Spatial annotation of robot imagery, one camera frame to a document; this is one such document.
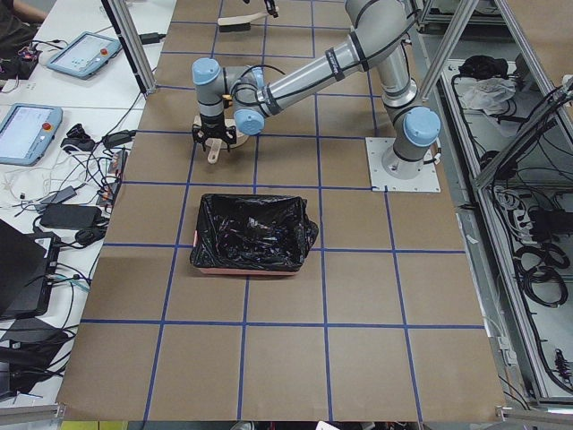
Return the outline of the blue teach pendant far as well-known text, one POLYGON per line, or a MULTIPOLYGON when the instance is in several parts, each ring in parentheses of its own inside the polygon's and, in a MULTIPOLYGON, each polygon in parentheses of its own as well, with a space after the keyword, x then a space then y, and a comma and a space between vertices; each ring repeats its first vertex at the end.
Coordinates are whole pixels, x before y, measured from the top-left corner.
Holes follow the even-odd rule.
POLYGON ((117 39, 84 31, 54 55, 47 62, 47 68, 85 80, 107 65, 121 49, 117 39))

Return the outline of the beige plastic dustpan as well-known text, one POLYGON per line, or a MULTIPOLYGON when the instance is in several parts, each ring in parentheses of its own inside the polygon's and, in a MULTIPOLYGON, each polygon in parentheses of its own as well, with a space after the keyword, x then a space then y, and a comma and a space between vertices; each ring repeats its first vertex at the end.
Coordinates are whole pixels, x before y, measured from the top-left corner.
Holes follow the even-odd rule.
POLYGON ((192 123, 192 141, 208 152, 207 161, 211 165, 218 162, 221 151, 230 152, 244 145, 248 139, 246 134, 238 131, 232 119, 225 119, 223 125, 210 126, 203 125, 201 117, 196 116, 192 123))

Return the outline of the black laptop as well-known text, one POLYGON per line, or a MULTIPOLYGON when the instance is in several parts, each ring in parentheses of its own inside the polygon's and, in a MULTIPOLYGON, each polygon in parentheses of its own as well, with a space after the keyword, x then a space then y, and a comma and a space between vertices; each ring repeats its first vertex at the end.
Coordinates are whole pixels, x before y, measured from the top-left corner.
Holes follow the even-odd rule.
POLYGON ((52 276, 59 256, 59 236, 24 234, 1 222, 1 319, 24 319, 48 309, 52 276))

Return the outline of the beige hand brush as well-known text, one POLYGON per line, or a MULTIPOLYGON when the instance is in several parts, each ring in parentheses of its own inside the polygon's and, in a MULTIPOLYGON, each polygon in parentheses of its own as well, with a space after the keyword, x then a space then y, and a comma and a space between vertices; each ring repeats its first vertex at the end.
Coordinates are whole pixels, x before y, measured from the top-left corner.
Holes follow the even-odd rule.
POLYGON ((277 8, 274 13, 259 12, 248 15, 219 18, 217 21, 218 29, 220 32, 248 31, 251 29, 252 23, 257 20, 266 18, 267 16, 277 18, 278 11, 279 9, 277 8))

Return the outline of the white crumpled cloth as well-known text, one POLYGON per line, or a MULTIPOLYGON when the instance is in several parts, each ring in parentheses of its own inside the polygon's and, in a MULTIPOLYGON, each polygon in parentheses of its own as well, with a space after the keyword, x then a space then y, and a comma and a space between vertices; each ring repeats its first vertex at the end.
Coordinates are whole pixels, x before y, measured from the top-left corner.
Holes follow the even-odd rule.
POLYGON ((498 115, 509 108, 509 101, 515 94, 516 84, 512 80, 490 78, 471 84, 460 100, 463 108, 498 115))

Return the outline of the black trash bag liner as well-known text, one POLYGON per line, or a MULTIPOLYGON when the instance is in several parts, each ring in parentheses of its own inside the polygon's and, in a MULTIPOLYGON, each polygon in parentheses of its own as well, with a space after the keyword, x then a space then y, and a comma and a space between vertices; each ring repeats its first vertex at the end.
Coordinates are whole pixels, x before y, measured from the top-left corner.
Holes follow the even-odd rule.
POLYGON ((298 272, 319 235, 306 203, 291 195, 204 194, 190 263, 195 268, 298 272))

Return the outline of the blue teach pendant near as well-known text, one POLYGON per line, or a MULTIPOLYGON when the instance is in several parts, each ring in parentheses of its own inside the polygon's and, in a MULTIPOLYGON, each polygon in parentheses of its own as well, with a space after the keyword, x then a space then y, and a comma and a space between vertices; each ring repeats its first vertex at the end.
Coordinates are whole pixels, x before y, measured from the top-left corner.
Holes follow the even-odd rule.
POLYGON ((60 107, 17 103, 1 123, 1 163, 35 165, 54 140, 63 120, 60 107))

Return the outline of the aluminium frame post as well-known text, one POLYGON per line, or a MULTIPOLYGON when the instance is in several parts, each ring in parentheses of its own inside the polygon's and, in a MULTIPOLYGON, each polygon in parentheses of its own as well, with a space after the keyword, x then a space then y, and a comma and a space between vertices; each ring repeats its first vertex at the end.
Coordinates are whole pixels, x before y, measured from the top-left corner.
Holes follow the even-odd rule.
POLYGON ((156 79, 125 1, 102 0, 101 3, 125 52, 140 93, 149 96, 156 89, 156 79))

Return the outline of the blue teach pendant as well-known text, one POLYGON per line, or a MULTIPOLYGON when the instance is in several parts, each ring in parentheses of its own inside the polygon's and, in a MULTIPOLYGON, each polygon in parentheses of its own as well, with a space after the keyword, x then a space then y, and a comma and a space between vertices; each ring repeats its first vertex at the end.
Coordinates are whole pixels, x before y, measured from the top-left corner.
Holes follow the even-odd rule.
POLYGON ((117 39, 84 31, 54 55, 47 62, 47 68, 85 80, 107 65, 121 49, 117 39))
POLYGON ((63 120, 60 107, 17 103, 1 123, 1 163, 35 165, 54 140, 63 120))

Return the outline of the black power adapter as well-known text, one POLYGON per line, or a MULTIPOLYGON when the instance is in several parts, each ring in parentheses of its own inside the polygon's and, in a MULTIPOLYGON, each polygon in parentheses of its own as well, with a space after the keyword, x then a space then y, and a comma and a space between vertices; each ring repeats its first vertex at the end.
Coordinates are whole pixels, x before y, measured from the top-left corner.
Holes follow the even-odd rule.
POLYGON ((82 229, 97 224, 101 210, 94 206, 53 204, 46 207, 39 224, 45 228, 82 229))

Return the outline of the pink bin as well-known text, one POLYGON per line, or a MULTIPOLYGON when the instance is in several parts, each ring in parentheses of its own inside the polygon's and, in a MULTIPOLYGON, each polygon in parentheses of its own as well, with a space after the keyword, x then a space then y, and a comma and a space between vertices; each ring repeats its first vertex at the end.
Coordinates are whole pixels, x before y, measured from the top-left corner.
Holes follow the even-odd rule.
POLYGON ((264 271, 258 269, 228 269, 228 268, 200 268, 200 273, 205 275, 223 275, 223 276, 294 276, 296 271, 264 271))

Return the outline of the black cloth bundle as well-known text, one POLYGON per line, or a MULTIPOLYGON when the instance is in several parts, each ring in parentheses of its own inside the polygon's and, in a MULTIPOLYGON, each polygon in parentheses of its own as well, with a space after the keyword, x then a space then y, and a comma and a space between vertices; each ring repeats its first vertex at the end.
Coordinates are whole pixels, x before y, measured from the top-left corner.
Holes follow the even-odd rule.
POLYGON ((487 80, 493 77, 507 79, 509 64, 503 58, 477 55, 470 56, 458 70, 462 75, 476 80, 487 80))

